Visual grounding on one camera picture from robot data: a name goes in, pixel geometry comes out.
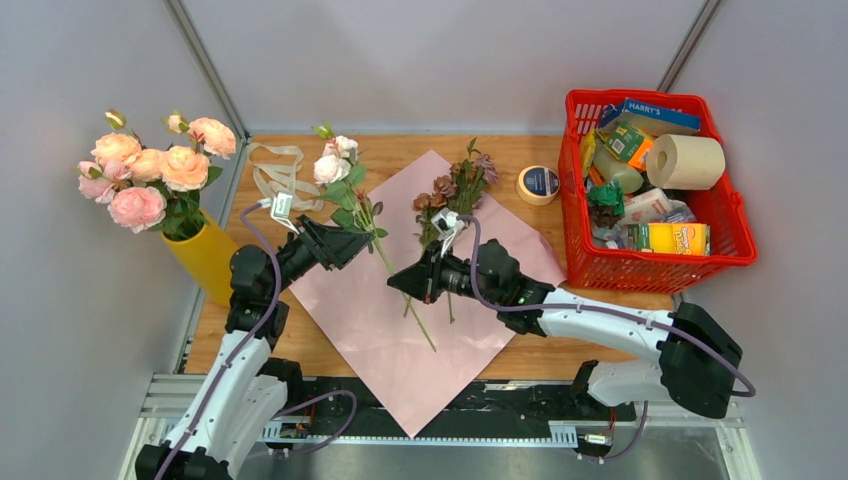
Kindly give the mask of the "brown dried flower stem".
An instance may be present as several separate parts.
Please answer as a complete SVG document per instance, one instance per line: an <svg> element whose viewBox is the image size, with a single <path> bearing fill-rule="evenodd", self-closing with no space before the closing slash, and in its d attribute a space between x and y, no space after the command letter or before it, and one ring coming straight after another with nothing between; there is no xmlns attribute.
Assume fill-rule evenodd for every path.
<svg viewBox="0 0 848 480"><path fill-rule="evenodd" d="M444 208L456 210L458 195L459 187L454 176L443 175L433 181L431 193L421 193L413 200L415 221L421 227L421 232L416 234L416 237L423 249L440 235L439 230L432 224L432 219Z"/></svg>

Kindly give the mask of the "white rose stem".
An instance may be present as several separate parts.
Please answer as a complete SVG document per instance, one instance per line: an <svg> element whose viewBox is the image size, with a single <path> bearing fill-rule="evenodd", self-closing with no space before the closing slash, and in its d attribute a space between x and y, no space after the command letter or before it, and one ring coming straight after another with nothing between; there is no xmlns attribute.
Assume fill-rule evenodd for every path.
<svg viewBox="0 0 848 480"><path fill-rule="evenodd" d="M373 203L361 188L367 168L359 159L358 142L337 135L329 123L313 126L312 130L324 141L323 153L313 165L313 178L321 192L318 199L337 206L331 220L339 227L349 232L370 234L373 239L367 244L368 251L376 252L387 272L395 274L396 269L381 243L388 232L376 223L382 203Z"/></svg>

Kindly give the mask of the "purple pink wrapping paper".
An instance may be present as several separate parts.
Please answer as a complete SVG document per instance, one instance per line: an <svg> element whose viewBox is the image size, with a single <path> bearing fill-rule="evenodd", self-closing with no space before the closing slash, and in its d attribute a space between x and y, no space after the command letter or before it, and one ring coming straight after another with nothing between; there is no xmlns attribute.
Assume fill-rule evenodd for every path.
<svg viewBox="0 0 848 480"><path fill-rule="evenodd" d="M370 195L384 210L382 254L363 251L341 270L310 270L293 283L297 298L336 350L408 437L418 435L513 338L493 310L443 295L413 312L387 286L386 263L401 270L420 259L412 201L447 173L429 151Z"/></svg>

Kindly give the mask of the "mauve rose stem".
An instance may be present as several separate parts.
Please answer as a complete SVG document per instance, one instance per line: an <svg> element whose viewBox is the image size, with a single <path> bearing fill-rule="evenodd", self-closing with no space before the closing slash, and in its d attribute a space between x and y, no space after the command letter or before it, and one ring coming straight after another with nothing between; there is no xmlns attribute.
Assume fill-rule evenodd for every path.
<svg viewBox="0 0 848 480"><path fill-rule="evenodd" d="M448 199L448 208L460 215L470 215L478 209L484 190L499 179L493 160L476 147L476 142L476 137L469 141L466 159L454 163L450 169L456 189Z"/></svg>

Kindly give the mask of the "cream ribbon with gold text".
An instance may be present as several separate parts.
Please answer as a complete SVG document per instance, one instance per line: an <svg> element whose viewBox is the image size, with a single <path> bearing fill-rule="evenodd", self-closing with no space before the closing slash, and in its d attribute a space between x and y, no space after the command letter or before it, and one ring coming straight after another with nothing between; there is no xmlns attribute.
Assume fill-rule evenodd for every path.
<svg viewBox="0 0 848 480"><path fill-rule="evenodd" d="M251 159L257 149L265 150L278 157L292 157L290 164L257 163ZM319 212L324 201L317 198L319 189L312 183L298 178L303 168L304 153L301 148L292 145L271 146L260 142L251 142L246 148L248 164L253 167L253 181L263 197L274 197L278 193L292 196L292 209L300 212Z"/></svg>

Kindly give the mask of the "peach flower stem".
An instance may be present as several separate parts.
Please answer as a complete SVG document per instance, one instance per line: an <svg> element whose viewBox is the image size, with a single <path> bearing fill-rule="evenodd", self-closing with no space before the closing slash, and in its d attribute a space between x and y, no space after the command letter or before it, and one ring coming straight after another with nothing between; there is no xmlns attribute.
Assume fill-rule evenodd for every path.
<svg viewBox="0 0 848 480"><path fill-rule="evenodd" d="M163 123L188 143L164 150L143 149L127 165L132 186L153 187L165 199L164 218L152 229L171 241L185 241L209 223L201 211L200 192L223 173L212 159L230 159L237 141L229 127L208 117L189 121L175 111Z"/></svg>

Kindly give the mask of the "pink rose stem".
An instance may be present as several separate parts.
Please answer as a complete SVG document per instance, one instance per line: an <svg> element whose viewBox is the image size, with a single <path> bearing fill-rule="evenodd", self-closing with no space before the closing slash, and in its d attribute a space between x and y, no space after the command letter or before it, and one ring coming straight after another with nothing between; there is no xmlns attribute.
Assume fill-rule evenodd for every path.
<svg viewBox="0 0 848 480"><path fill-rule="evenodd" d="M78 163L78 190L106 206L117 225L134 233L153 230L166 216L166 195L156 188L164 152L125 133L126 117L119 111L110 109L104 116L112 131L95 141L90 160Z"/></svg>

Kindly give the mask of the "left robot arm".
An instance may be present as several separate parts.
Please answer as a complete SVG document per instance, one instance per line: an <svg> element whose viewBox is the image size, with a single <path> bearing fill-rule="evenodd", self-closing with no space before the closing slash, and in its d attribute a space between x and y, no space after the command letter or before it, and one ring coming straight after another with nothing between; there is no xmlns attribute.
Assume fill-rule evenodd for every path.
<svg viewBox="0 0 848 480"><path fill-rule="evenodd" d="M216 360L177 425L147 444L134 470L139 479L234 479L277 413L299 411L306 399L298 363L275 359L289 313L280 294L313 267L347 266L374 239L302 215L285 245L259 236L229 262L232 295Z"/></svg>

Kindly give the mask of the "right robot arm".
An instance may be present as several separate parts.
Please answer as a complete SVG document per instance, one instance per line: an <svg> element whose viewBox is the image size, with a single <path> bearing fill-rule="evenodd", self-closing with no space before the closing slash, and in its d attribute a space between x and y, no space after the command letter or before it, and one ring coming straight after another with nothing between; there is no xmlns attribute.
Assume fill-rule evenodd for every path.
<svg viewBox="0 0 848 480"><path fill-rule="evenodd" d="M575 338L632 355L630 362L581 365L570 402L584 418L622 403L672 401L722 419L733 397L755 392L739 370L742 348L701 306L646 310L587 299L523 274L496 240L476 247L467 260L433 242L387 284L423 303L443 293L477 300L518 334ZM744 390L735 390L736 383Z"/></svg>

